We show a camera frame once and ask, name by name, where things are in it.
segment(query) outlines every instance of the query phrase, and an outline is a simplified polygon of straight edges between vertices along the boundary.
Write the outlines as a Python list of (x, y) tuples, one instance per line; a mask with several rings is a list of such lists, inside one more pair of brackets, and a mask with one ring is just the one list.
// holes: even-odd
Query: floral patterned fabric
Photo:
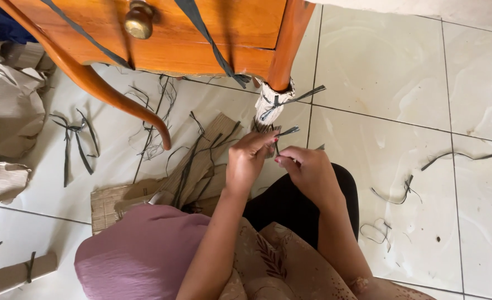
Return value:
[(241, 220), (233, 273), (221, 300), (309, 299), (433, 300), (419, 291), (375, 277), (351, 288), (307, 242), (275, 222), (257, 232)]

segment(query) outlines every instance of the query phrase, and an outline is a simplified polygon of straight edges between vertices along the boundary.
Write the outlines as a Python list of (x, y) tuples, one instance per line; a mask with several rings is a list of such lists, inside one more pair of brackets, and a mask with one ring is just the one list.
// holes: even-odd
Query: curved wooden leg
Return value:
[(166, 124), (154, 112), (129, 99), (113, 89), (91, 66), (80, 65), (57, 44), (53, 43), (28, 17), (18, 10), (9, 0), (0, 0), (0, 7), (31, 33), (44, 47), (51, 59), (59, 66), (76, 85), (100, 99), (128, 114), (142, 119), (155, 126), (163, 138), (163, 149), (170, 150), (170, 133)]
[(304, 0), (288, 0), (286, 2), (283, 22), (266, 80), (274, 91), (284, 92), (289, 87), (292, 63), (315, 5)]

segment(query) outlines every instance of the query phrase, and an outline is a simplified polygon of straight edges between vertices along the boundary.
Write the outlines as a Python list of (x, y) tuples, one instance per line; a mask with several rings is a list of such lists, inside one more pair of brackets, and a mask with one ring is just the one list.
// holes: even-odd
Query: white tile floor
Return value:
[[(94, 67), (119, 91), (135, 85), (149, 94), (151, 107), (158, 105), (158, 75)], [(354, 176), (361, 225), (379, 229), (365, 226), (359, 237), (374, 275), (437, 299), (492, 299), (492, 158), (447, 155), (420, 170), (452, 149), (474, 158), (492, 154), (492, 28), (317, 6), (292, 77), (298, 95), (322, 84), (328, 89), (285, 107), (276, 124), (298, 124), (301, 131), (279, 146), (325, 144), (331, 161)], [(172, 150), (197, 136), (190, 111), (202, 125), (218, 112), (246, 124), (254, 114), (258, 90), (252, 84), (243, 91), (229, 78), (194, 80), (199, 82), (173, 80)], [(60, 269), (0, 299), (84, 299), (73, 260), (91, 234), (89, 193), (166, 175), (167, 154), (155, 156), (160, 150), (154, 147), (150, 160), (148, 153), (139, 155), (148, 138), (140, 120), (89, 96), (62, 72), (52, 86), (46, 110), (70, 120), (79, 119), (76, 108), (82, 110), (101, 156), (90, 158), (96, 171), (90, 176), (74, 141), (70, 184), (63, 188), (63, 129), (46, 119), (36, 147), (23, 159), (34, 169), (29, 187), (12, 204), (0, 205), (0, 268), (53, 249)], [(159, 115), (168, 106), (165, 99)], [(86, 134), (82, 139), (90, 141)], [(169, 170), (182, 151), (170, 159)], [(253, 195), (283, 174), (268, 160)], [(410, 175), (415, 193), (403, 204), (388, 203), (370, 189), (397, 201)], [(383, 222), (391, 227), (388, 241), (367, 239), (385, 232)]]

